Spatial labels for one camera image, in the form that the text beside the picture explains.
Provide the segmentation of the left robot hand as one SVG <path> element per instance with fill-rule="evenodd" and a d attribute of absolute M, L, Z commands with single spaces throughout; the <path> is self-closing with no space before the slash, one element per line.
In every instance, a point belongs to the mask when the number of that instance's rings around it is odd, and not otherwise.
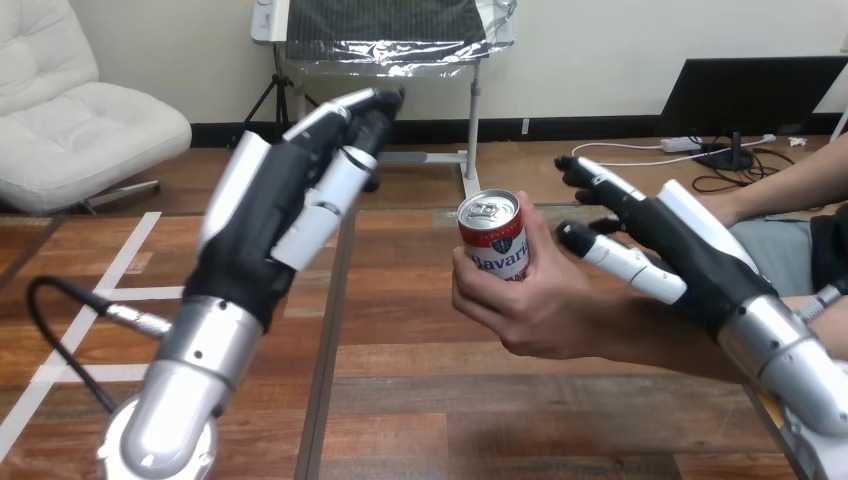
<path fill-rule="evenodd" d="M 366 188 L 405 100 L 366 88 L 329 100 L 271 144 L 247 131 L 206 210 L 184 298 L 233 303 L 267 330 Z"/>

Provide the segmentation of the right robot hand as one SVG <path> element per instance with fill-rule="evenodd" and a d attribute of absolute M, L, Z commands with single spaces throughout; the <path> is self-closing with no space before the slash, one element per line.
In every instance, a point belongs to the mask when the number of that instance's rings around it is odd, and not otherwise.
<path fill-rule="evenodd" d="M 582 260 L 672 305 L 712 338 L 778 338 L 792 312 L 741 244 L 676 181 L 648 197 L 585 157 L 562 156 L 555 166 L 578 198 L 607 207 L 612 230 L 638 242 L 628 249 L 602 234 L 602 222 L 564 221 L 560 243 Z"/>

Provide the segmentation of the person's hand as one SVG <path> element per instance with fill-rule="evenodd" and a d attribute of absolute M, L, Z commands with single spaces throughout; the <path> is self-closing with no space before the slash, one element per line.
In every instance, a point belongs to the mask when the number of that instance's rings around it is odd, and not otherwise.
<path fill-rule="evenodd" d="M 528 195 L 518 193 L 531 261 L 520 282 L 479 270 L 453 251 L 454 308 L 494 332 L 514 355 L 544 359 L 598 357 L 634 363 L 628 347 L 628 296 L 594 288 L 555 245 Z"/>

